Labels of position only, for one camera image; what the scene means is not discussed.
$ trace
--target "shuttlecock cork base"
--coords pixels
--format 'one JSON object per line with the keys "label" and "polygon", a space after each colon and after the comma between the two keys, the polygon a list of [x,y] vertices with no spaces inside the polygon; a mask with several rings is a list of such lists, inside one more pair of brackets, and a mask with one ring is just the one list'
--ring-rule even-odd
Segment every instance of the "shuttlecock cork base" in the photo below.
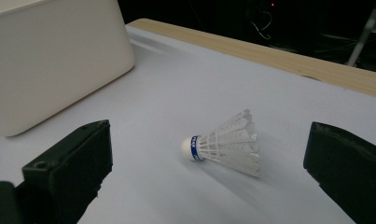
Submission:
{"label": "shuttlecock cork base", "polygon": [[208,159],[259,176],[257,135],[250,110],[237,114],[207,135],[187,138],[182,154],[191,161]]}

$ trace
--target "shuttlecock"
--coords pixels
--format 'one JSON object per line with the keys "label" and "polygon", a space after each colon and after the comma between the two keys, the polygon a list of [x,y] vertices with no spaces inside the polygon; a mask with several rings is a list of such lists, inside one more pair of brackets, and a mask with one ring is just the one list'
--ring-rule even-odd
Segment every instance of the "shuttlecock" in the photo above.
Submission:
{"label": "shuttlecock", "polygon": [[259,175],[257,135],[250,110],[237,114],[207,135],[187,138],[181,146],[191,161],[208,159],[248,175]]}

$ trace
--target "white box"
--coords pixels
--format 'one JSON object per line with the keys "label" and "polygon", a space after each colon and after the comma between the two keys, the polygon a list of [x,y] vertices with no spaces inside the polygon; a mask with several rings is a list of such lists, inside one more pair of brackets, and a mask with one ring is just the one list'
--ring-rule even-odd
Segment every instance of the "white box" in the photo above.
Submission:
{"label": "white box", "polygon": [[133,65],[117,0],[0,0],[0,135],[30,129]]}

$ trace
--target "blue band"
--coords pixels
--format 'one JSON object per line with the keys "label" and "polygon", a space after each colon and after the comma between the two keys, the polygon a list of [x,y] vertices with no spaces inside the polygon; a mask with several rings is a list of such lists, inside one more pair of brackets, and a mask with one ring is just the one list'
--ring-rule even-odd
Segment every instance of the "blue band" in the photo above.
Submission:
{"label": "blue band", "polygon": [[197,153],[197,140],[199,136],[191,137],[190,148],[191,148],[191,155],[193,156],[195,161],[200,161],[199,154]]}

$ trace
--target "screw hole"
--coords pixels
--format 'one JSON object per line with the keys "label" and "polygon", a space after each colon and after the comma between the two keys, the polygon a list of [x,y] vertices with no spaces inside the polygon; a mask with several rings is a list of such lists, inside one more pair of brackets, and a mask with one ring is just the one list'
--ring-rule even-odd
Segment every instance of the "screw hole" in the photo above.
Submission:
{"label": "screw hole", "polygon": [[45,169],[45,168],[48,167],[48,163],[45,162],[45,161],[39,161],[39,162],[34,164],[34,167],[38,168],[38,169]]}

